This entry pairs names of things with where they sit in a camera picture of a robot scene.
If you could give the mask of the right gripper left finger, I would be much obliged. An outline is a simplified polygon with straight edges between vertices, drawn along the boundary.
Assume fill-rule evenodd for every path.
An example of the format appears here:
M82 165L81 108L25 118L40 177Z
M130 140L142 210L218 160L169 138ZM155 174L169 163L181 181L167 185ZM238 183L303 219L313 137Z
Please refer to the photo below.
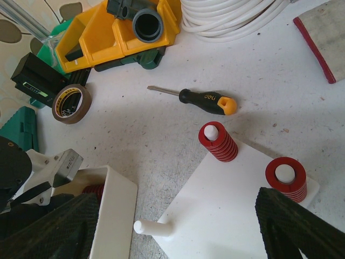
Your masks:
M98 216L94 193L17 205L1 214L1 258L88 258Z

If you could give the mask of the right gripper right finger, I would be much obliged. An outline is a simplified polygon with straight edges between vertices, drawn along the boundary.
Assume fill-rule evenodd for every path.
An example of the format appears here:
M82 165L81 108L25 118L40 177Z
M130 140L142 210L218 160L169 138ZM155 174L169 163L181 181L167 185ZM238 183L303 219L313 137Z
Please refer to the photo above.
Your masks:
M344 232L279 191L261 187L255 209L268 258L344 258Z

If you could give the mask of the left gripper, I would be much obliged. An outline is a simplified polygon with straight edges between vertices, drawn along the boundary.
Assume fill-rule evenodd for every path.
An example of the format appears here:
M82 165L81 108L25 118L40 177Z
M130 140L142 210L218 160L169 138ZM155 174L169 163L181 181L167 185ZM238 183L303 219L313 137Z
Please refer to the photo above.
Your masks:
M27 153L13 141L1 137L1 213L31 172L32 163Z

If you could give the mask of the large red spring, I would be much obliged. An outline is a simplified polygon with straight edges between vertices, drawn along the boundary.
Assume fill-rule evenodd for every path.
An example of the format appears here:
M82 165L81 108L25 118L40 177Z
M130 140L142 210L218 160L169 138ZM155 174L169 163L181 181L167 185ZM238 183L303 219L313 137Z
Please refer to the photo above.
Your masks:
M199 130L200 143L219 161L230 162L238 154L238 146L224 125L211 121Z
M268 184L296 203L307 196L307 175L303 165L296 159L280 157L273 159L266 167Z
M104 192L104 187L105 187L104 184L101 184L101 185L89 185L89 186L86 186L82 190L82 193L83 194L94 193L96 195L98 201L101 202L102 195L103 195L103 192Z

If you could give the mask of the white spring tray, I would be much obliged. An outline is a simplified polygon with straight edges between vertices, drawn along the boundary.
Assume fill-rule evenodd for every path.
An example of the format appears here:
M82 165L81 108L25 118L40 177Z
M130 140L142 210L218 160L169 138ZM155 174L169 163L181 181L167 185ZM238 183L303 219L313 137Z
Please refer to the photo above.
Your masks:
M110 166L81 169L70 183L53 189L82 193L91 185L104 185L90 258L128 258L132 240L137 185Z

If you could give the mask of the black orange screwdriver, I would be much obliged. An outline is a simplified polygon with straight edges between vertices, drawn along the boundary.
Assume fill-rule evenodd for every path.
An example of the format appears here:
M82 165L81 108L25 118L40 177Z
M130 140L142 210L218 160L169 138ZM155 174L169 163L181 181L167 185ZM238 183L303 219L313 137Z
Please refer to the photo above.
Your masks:
M233 115L237 111L237 103L233 98L215 91L193 92L187 88L173 91L157 86L148 86L147 89L178 96L180 102L192 104L211 114Z

